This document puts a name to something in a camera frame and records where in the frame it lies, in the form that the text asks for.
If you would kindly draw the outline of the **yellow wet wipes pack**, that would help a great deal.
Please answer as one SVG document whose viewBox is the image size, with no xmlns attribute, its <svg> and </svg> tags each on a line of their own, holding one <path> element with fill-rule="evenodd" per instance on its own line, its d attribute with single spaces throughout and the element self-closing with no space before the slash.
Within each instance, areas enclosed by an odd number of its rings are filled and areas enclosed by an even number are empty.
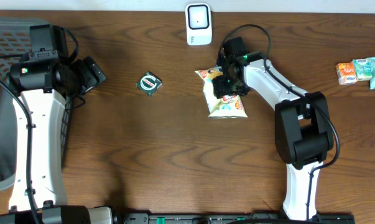
<svg viewBox="0 0 375 224">
<path fill-rule="evenodd" d="M 225 95 L 217 98 L 214 94 L 213 79 L 221 76 L 221 67 L 207 70 L 196 70 L 195 73 L 203 80 L 203 94 L 208 105 L 209 118 L 247 118 L 243 102 L 238 95 Z"/>
</svg>

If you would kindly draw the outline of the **green white small pack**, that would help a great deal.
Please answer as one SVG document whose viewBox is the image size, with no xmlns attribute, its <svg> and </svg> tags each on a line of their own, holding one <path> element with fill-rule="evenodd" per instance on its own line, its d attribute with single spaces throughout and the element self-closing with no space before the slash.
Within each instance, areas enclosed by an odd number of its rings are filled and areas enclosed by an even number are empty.
<svg viewBox="0 0 375 224">
<path fill-rule="evenodd" d="M 136 86 L 149 97 L 152 97 L 153 94 L 162 86 L 162 80 L 152 72 L 146 71 L 146 73 L 136 83 Z"/>
</svg>

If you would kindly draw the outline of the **orange Kleenex tissue pack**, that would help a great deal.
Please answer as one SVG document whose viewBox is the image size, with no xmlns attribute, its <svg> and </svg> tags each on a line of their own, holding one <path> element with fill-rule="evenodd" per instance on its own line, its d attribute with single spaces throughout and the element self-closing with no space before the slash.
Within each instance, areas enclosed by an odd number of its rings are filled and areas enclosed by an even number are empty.
<svg viewBox="0 0 375 224">
<path fill-rule="evenodd" d="M 352 62 L 338 63 L 335 68 L 338 75 L 338 83 L 340 85 L 350 85 L 358 81 Z"/>
</svg>

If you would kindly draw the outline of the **green Kleenex tissue pack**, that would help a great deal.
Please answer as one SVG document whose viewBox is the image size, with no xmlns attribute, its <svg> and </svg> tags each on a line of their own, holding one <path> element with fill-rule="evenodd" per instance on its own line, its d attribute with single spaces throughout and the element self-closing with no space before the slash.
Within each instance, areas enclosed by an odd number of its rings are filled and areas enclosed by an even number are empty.
<svg viewBox="0 0 375 224">
<path fill-rule="evenodd" d="M 368 59 L 353 59 L 352 63 L 356 72 L 358 81 L 368 81 L 373 75 L 371 71 L 370 60 Z"/>
</svg>

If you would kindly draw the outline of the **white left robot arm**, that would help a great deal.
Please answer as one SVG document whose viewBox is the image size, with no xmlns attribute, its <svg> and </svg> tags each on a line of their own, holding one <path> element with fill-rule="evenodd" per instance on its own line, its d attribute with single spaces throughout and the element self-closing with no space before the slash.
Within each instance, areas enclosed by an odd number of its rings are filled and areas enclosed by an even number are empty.
<svg viewBox="0 0 375 224">
<path fill-rule="evenodd" d="M 4 89 L 17 118 L 16 179 L 0 223 L 117 223 L 109 206 L 69 205 L 62 178 L 62 125 L 68 101 L 102 84 L 91 58 L 69 52 L 70 31 L 50 24 L 29 29 L 31 50 L 11 66 Z"/>
</svg>

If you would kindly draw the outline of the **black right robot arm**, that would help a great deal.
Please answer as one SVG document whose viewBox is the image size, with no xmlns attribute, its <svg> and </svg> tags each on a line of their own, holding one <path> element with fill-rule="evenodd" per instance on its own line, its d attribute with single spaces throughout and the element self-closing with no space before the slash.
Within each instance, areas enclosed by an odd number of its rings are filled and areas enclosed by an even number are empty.
<svg viewBox="0 0 375 224">
<path fill-rule="evenodd" d="M 318 175 L 334 146 L 325 96 L 295 86 L 266 54 L 250 52 L 241 37 L 222 43 L 217 64 L 223 72 L 213 79 L 217 98 L 254 90 L 274 110 L 275 146 L 287 167 L 284 214 L 290 220 L 313 220 Z"/>
</svg>

